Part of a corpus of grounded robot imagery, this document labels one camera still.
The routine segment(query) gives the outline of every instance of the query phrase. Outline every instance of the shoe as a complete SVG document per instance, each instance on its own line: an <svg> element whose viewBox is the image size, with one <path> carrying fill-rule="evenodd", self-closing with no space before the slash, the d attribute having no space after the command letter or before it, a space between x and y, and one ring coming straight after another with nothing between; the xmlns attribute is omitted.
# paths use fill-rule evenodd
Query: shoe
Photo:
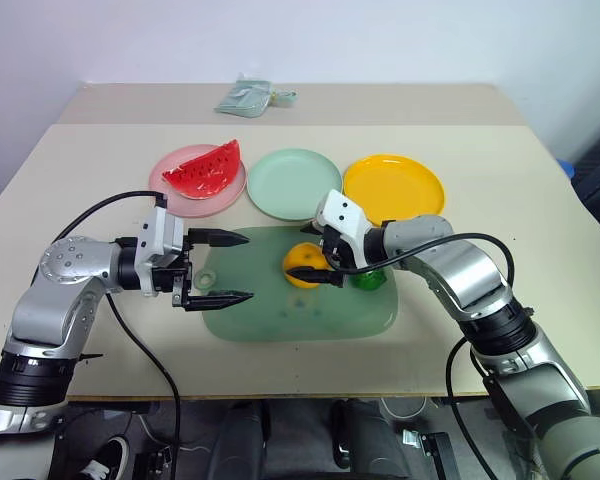
<svg viewBox="0 0 600 480"><path fill-rule="evenodd" d="M93 480L120 480L128 461L129 442L124 437L111 437L80 473Z"/></svg>

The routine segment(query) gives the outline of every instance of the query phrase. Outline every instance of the table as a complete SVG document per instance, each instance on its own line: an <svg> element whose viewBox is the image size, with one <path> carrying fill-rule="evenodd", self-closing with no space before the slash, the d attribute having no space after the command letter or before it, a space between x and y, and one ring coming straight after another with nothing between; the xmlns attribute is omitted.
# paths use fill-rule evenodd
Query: table
<svg viewBox="0 0 600 480"><path fill-rule="evenodd" d="M344 171L378 152L410 156L445 186L443 215L457 232L495 235L516 260L517 298L534 307L576 375L600 387L600 226L512 104L486 85L297 85L292 109L258 119L215 114L228 85L92 85L77 93L0 196L0 348L13 307L48 242L78 213L111 194L144 188L167 152L240 141L249 168L285 147L316 150ZM136 235L147 199L107 207L75 233ZM186 227L280 225L241 198ZM499 253L481 245L501 265ZM208 250L196 248L194 264ZM200 313L170 296L118 295L132 328L173 373L184 397L442 395L444 365L460 330L424 281L397 272L399 315L385 333L357 340L240 344L214 337ZM73 399L146 399L168 386L98 309ZM466 350L454 368L460 394L483 393Z"/></svg>

